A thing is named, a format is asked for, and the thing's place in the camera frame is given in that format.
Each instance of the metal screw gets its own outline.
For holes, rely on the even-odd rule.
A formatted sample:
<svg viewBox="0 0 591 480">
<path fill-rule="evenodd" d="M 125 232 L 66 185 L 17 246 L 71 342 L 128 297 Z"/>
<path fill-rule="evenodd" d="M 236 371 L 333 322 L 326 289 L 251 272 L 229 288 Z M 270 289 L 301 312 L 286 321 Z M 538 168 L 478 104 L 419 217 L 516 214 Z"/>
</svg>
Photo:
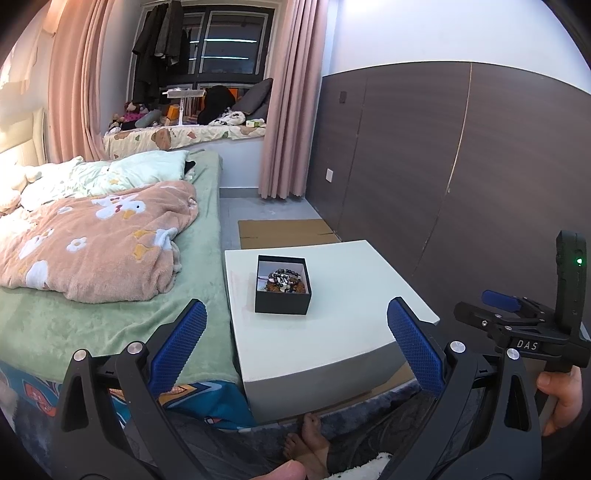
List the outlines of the metal screw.
<svg viewBox="0 0 591 480">
<path fill-rule="evenodd" d="M 466 345 L 457 340 L 454 340 L 449 346 L 456 353 L 464 353 L 466 351 Z"/>
<path fill-rule="evenodd" d="M 511 360 L 519 360 L 519 352 L 517 350 L 515 350 L 514 348 L 509 348 L 507 350 L 507 356 Z"/>
<path fill-rule="evenodd" d="M 74 353 L 74 360 L 80 362 L 86 358 L 86 350 L 77 350 Z"/>
<path fill-rule="evenodd" d="M 131 353 L 131 355 L 135 355 L 136 353 L 140 353 L 144 346 L 141 342 L 133 342 L 127 346 L 127 351 Z"/>
</svg>

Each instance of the black box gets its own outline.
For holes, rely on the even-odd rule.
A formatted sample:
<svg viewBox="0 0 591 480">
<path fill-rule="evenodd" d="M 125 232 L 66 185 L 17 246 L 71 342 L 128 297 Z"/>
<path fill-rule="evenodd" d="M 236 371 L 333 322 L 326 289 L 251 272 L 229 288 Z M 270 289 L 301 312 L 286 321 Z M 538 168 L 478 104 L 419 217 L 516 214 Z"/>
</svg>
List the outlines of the black box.
<svg viewBox="0 0 591 480">
<path fill-rule="evenodd" d="M 288 268 L 299 273 L 306 287 L 306 293 L 279 293 L 264 290 L 267 285 L 266 278 L 278 268 Z M 308 312 L 311 298 L 312 286 L 306 261 L 303 258 L 259 255 L 256 268 L 255 312 L 305 315 Z"/>
</svg>

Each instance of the floor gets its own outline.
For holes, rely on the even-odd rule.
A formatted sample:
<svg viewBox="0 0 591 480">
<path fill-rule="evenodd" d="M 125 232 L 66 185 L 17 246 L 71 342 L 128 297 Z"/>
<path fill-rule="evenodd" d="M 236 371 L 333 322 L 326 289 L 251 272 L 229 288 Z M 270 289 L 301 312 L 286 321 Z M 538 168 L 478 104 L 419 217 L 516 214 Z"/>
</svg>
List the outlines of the floor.
<svg viewBox="0 0 591 480">
<path fill-rule="evenodd" d="M 239 220 L 307 220 L 320 218 L 306 199 L 220 199 L 222 249 L 240 250 Z"/>
</svg>

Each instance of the hand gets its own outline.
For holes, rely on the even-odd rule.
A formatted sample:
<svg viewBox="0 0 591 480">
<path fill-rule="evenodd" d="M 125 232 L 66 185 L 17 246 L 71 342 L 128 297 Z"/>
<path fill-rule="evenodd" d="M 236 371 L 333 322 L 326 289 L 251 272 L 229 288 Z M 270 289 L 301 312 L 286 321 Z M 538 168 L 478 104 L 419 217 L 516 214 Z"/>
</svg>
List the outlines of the hand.
<svg viewBox="0 0 591 480">
<path fill-rule="evenodd" d="M 266 475 L 252 480 L 305 480 L 306 469 L 300 462 L 290 460 Z"/>
<path fill-rule="evenodd" d="M 542 372 L 538 376 L 538 388 L 558 398 L 556 408 L 548 420 L 543 436 L 552 435 L 556 430 L 570 425 L 583 408 L 583 383 L 581 369 L 573 367 L 569 374 Z"/>
</svg>

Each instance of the blue textured pad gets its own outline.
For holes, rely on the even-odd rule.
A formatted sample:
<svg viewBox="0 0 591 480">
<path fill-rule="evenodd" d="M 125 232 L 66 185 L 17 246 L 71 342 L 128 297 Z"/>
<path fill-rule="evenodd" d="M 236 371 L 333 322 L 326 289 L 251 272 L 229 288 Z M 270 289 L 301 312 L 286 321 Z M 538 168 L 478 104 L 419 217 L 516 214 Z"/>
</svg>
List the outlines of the blue textured pad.
<svg viewBox="0 0 591 480">
<path fill-rule="evenodd" d="M 152 360 L 148 389 L 154 398 L 173 389 L 206 326 L 205 305 L 195 302 Z"/>
<path fill-rule="evenodd" d="M 388 326 L 422 389 L 439 398 L 445 389 L 443 363 L 396 299 L 388 306 Z"/>
<path fill-rule="evenodd" d="M 505 312 L 515 313 L 521 310 L 521 304 L 515 297 L 503 295 L 492 290 L 482 292 L 482 303 Z"/>
</svg>

